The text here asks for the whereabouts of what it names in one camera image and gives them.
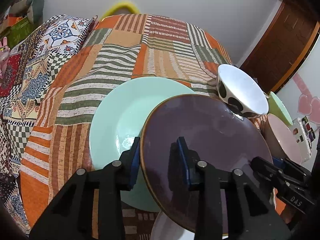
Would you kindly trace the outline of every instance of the purple plate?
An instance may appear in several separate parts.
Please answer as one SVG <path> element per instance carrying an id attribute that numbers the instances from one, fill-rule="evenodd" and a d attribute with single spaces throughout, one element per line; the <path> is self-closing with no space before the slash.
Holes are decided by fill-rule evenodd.
<path id="1" fill-rule="evenodd" d="M 172 143 L 184 136 L 188 148 L 217 169 L 242 169 L 269 197 L 272 189 L 253 176 L 249 161 L 272 157 L 259 130 L 235 115 L 220 100 L 181 95 L 160 103 L 148 116 L 141 136 L 140 159 L 147 186 L 160 208 L 178 225 L 195 231 L 198 193 L 189 192 L 179 161 L 170 155 Z M 228 232 L 227 208 L 221 190 L 223 232 Z"/>

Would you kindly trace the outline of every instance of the bowl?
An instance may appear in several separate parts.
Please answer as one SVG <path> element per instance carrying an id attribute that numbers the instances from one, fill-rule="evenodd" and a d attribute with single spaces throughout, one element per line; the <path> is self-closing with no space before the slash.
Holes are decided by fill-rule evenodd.
<path id="1" fill-rule="evenodd" d="M 277 95 L 272 91 L 269 94 L 268 104 L 270 114 L 274 114 L 275 116 L 277 116 L 288 127 L 293 125 L 288 110 L 285 108 L 279 97 L 277 97 Z"/>
<path id="2" fill-rule="evenodd" d="M 277 116 L 268 114 L 262 133 L 273 157 L 277 159 L 289 158 L 295 163 L 301 164 L 302 157 L 299 145 L 289 128 Z"/>
<path id="3" fill-rule="evenodd" d="M 269 111 L 259 85 L 235 66 L 222 64 L 218 67 L 218 94 L 235 114 L 255 118 Z"/>
<path id="4" fill-rule="evenodd" d="M 150 240 L 193 240 L 195 233 L 184 229 L 173 222 L 163 211 L 160 211 L 151 231 Z"/>

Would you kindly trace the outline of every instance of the door frame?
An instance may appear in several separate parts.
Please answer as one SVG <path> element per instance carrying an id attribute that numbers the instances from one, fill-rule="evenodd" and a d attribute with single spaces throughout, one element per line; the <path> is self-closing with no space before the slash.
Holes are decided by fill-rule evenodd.
<path id="1" fill-rule="evenodd" d="M 271 31 L 271 29 L 275 25 L 276 21 L 278 20 L 280 14 L 286 4 L 286 1 L 287 0 L 282 1 L 275 17 L 272 19 L 272 22 L 270 23 L 268 29 L 263 34 L 263 36 L 261 37 L 261 39 L 259 40 L 257 45 L 254 47 L 254 49 L 252 50 L 250 55 L 246 58 L 244 63 L 241 65 L 241 67 L 240 67 L 241 70 L 246 70 L 247 65 L 250 63 L 251 59 L 254 57 L 257 50 L 261 47 L 261 45 L 263 44 L 266 37 L 269 35 L 269 32 Z M 294 74 L 295 71 L 297 71 L 297 68 L 300 67 L 300 65 L 301 65 L 300 63 L 304 60 L 306 54 L 310 50 L 311 45 L 314 43 L 314 40 L 317 37 L 317 33 L 318 33 L 319 29 L 320 29 L 320 23 L 317 22 L 307 44 L 305 45 L 304 49 L 302 50 L 302 52 L 300 53 L 300 55 L 298 56 L 296 61 L 291 65 L 291 67 L 287 70 L 287 72 L 283 75 L 283 77 L 277 82 L 277 84 L 275 84 L 273 86 L 273 88 L 270 91 L 276 92 L 281 86 L 285 85 L 285 83 L 289 80 L 289 78 L 292 76 L 292 74 Z"/>
<path id="2" fill-rule="evenodd" d="M 285 6 L 285 2 L 283 0 L 282 3 L 280 4 L 280 7 L 279 7 L 276 15 L 272 19 L 272 22 L 270 23 L 269 27 L 267 28 L 267 30 L 265 31 L 265 33 L 263 34 L 263 36 L 261 37 L 261 39 L 259 40 L 257 45 L 254 47 L 254 49 L 251 51 L 249 56 L 246 58 L 246 60 L 241 65 L 241 67 L 240 67 L 241 70 L 245 70 L 246 69 L 247 65 L 250 63 L 251 59 L 254 57 L 254 55 L 256 54 L 257 50 L 261 47 L 261 45 L 263 44 L 264 40 L 267 38 L 267 36 L 269 35 L 269 33 L 272 30 L 273 26 L 275 25 L 276 21 L 278 20 L 278 18 L 280 16 L 284 6 Z"/>

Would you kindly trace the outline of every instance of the white bowl with black spots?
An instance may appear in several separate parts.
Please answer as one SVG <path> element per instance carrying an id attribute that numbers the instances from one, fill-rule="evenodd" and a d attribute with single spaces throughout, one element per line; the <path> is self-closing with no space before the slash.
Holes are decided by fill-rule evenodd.
<path id="1" fill-rule="evenodd" d="M 218 94 L 235 113 L 247 118 L 267 114 L 268 101 L 258 84 L 241 69 L 222 64 L 218 67 Z"/>

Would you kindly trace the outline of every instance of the metal screw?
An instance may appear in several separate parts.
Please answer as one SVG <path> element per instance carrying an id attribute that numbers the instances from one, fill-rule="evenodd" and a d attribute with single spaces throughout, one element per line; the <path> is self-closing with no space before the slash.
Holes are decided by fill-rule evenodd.
<path id="1" fill-rule="evenodd" d="M 83 174 L 85 174 L 85 169 L 79 169 L 79 170 L 77 170 L 77 175 L 83 175 Z"/>
<path id="2" fill-rule="evenodd" d="M 236 174 L 237 176 L 241 176 L 243 174 L 243 171 L 241 169 L 235 169 L 234 174 Z"/>
<path id="3" fill-rule="evenodd" d="M 114 167 L 119 167 L 121 164 L 122 164 L 121 161 L 118 161 L 118 160 L 112 162 L 112 166 Z"/>
<path id="4" fill-rule="evenodd" d="M 207 166 L 207 163 L 205 161 L 198 161 L 198 166 L 204 168 Z"/>

